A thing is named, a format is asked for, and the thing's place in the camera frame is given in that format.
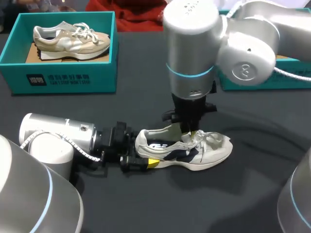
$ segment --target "cardboard insert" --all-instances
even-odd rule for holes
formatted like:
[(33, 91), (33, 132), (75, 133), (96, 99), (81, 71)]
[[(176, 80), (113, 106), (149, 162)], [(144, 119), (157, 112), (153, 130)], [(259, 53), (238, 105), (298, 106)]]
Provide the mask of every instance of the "cardboard insert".
[[(102, 56), (98, 57), (95, 59), (91, 59), (88, 61), (82, 61), (82, 62), (108, 62), (109, 61), (109, 53)], [(42, 61), (39, 56), (38, 56), (38, 50), (37, 47), (35, 46), (34, 43), (31, 44), (26, 63), (54, 63), (54, 62), (79, 62), (75, 59), (57, 59), (57, 60), (47, 60), (47, 61)]]
[(288, 57), (284, 57), (284, 56), (281, 56), (281, 55), (277, 55), (276, 58), (277, 58), (277, 59), (284, 59), (284, 58), (288, 58)]

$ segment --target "black table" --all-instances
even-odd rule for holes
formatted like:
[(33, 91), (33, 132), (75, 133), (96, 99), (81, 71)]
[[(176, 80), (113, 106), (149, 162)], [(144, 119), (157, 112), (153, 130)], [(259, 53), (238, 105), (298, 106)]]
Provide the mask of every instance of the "black table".
[[(1, 49), (7, 37), (0, 35)], [(107, 178), (77, 172), (83, 233), (281, 232), (278, 194), (311, 145), (311, 91), (218, 87), (207, 100), (219, 111), (202, 119), (202, 129), (231, 137), (230, 157), (200, 172), (168, 167), (122, 174), (117, 165)], [(120, 34), (116, 94), (11, 96), (0, 78), (0, 134), (15, 143), (29, 112), (106, 127), (125, 121), (139, 130), (159, 125), (172, 108), (162, 33)]]

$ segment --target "logo on box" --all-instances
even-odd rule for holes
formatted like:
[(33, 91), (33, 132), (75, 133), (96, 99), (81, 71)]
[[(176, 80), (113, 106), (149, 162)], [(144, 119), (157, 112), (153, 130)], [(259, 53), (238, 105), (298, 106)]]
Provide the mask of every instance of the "logo on box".
[(47, 85), (42, 74), (27, 74), (26, 76), (31, 86), (46, 86)]

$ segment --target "shoe sole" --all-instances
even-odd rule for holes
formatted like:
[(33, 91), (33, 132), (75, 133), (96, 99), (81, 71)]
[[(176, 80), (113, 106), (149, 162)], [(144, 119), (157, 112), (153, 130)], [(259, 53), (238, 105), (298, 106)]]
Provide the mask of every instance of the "shoe sole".
[(101, 57), (109, 51), (109, 47), (105, 48), (104, 50), (90, 53), (90, 54), (78, 54), (74, 52), (47, 52), (47, 51), (40, 51), (38, 49), (38, 55), (42, 61), (46, 60), (57, 60), (57, 59), (65, 59), (65, 58), (72, 58), (79, 61), (86, 61), (91, 60), (94, 58)]
[(215, 165), (221, 163), (226, 158), (228, 158), (230, 154), (231, 154), (231, 152), (228, 155), (226, 155), (224, 158), (222, 158), (216, 162), (209, 163), (209, 164), (189, 164), (189, 163), (180, 162), (180, 161), (176, 161), (176, 160), (175, 161), (160, 161), (158, 166), (156, 166), (155, 168), (165, 168), (168, 166), (177, 165), (177, 166), (183, 166), (183, 167), (185, 167), (191, 171), (201, 171), (201, 170), (211, 168), (212, 166), (215, 166)]

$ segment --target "sneaker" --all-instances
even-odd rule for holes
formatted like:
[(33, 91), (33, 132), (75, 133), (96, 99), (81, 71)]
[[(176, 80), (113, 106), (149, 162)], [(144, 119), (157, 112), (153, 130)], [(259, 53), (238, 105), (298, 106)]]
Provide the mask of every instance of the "sneaker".
[(62, 22), (52, 28), (35, 26), (34, 42), (41, 60), (65, 57), (89, 60), (103, 55), (110, 46), (109, 35), (95, 32), (85, 23)]
[(160, 130), (140, 131), (135, 148), (140, 157), (160, 160), (156, 168), (180, 165), (199, 171), (224, 161), (233, 146), (223, 134), (198, 130), (182, 135), (179, 124), (172, 124)]

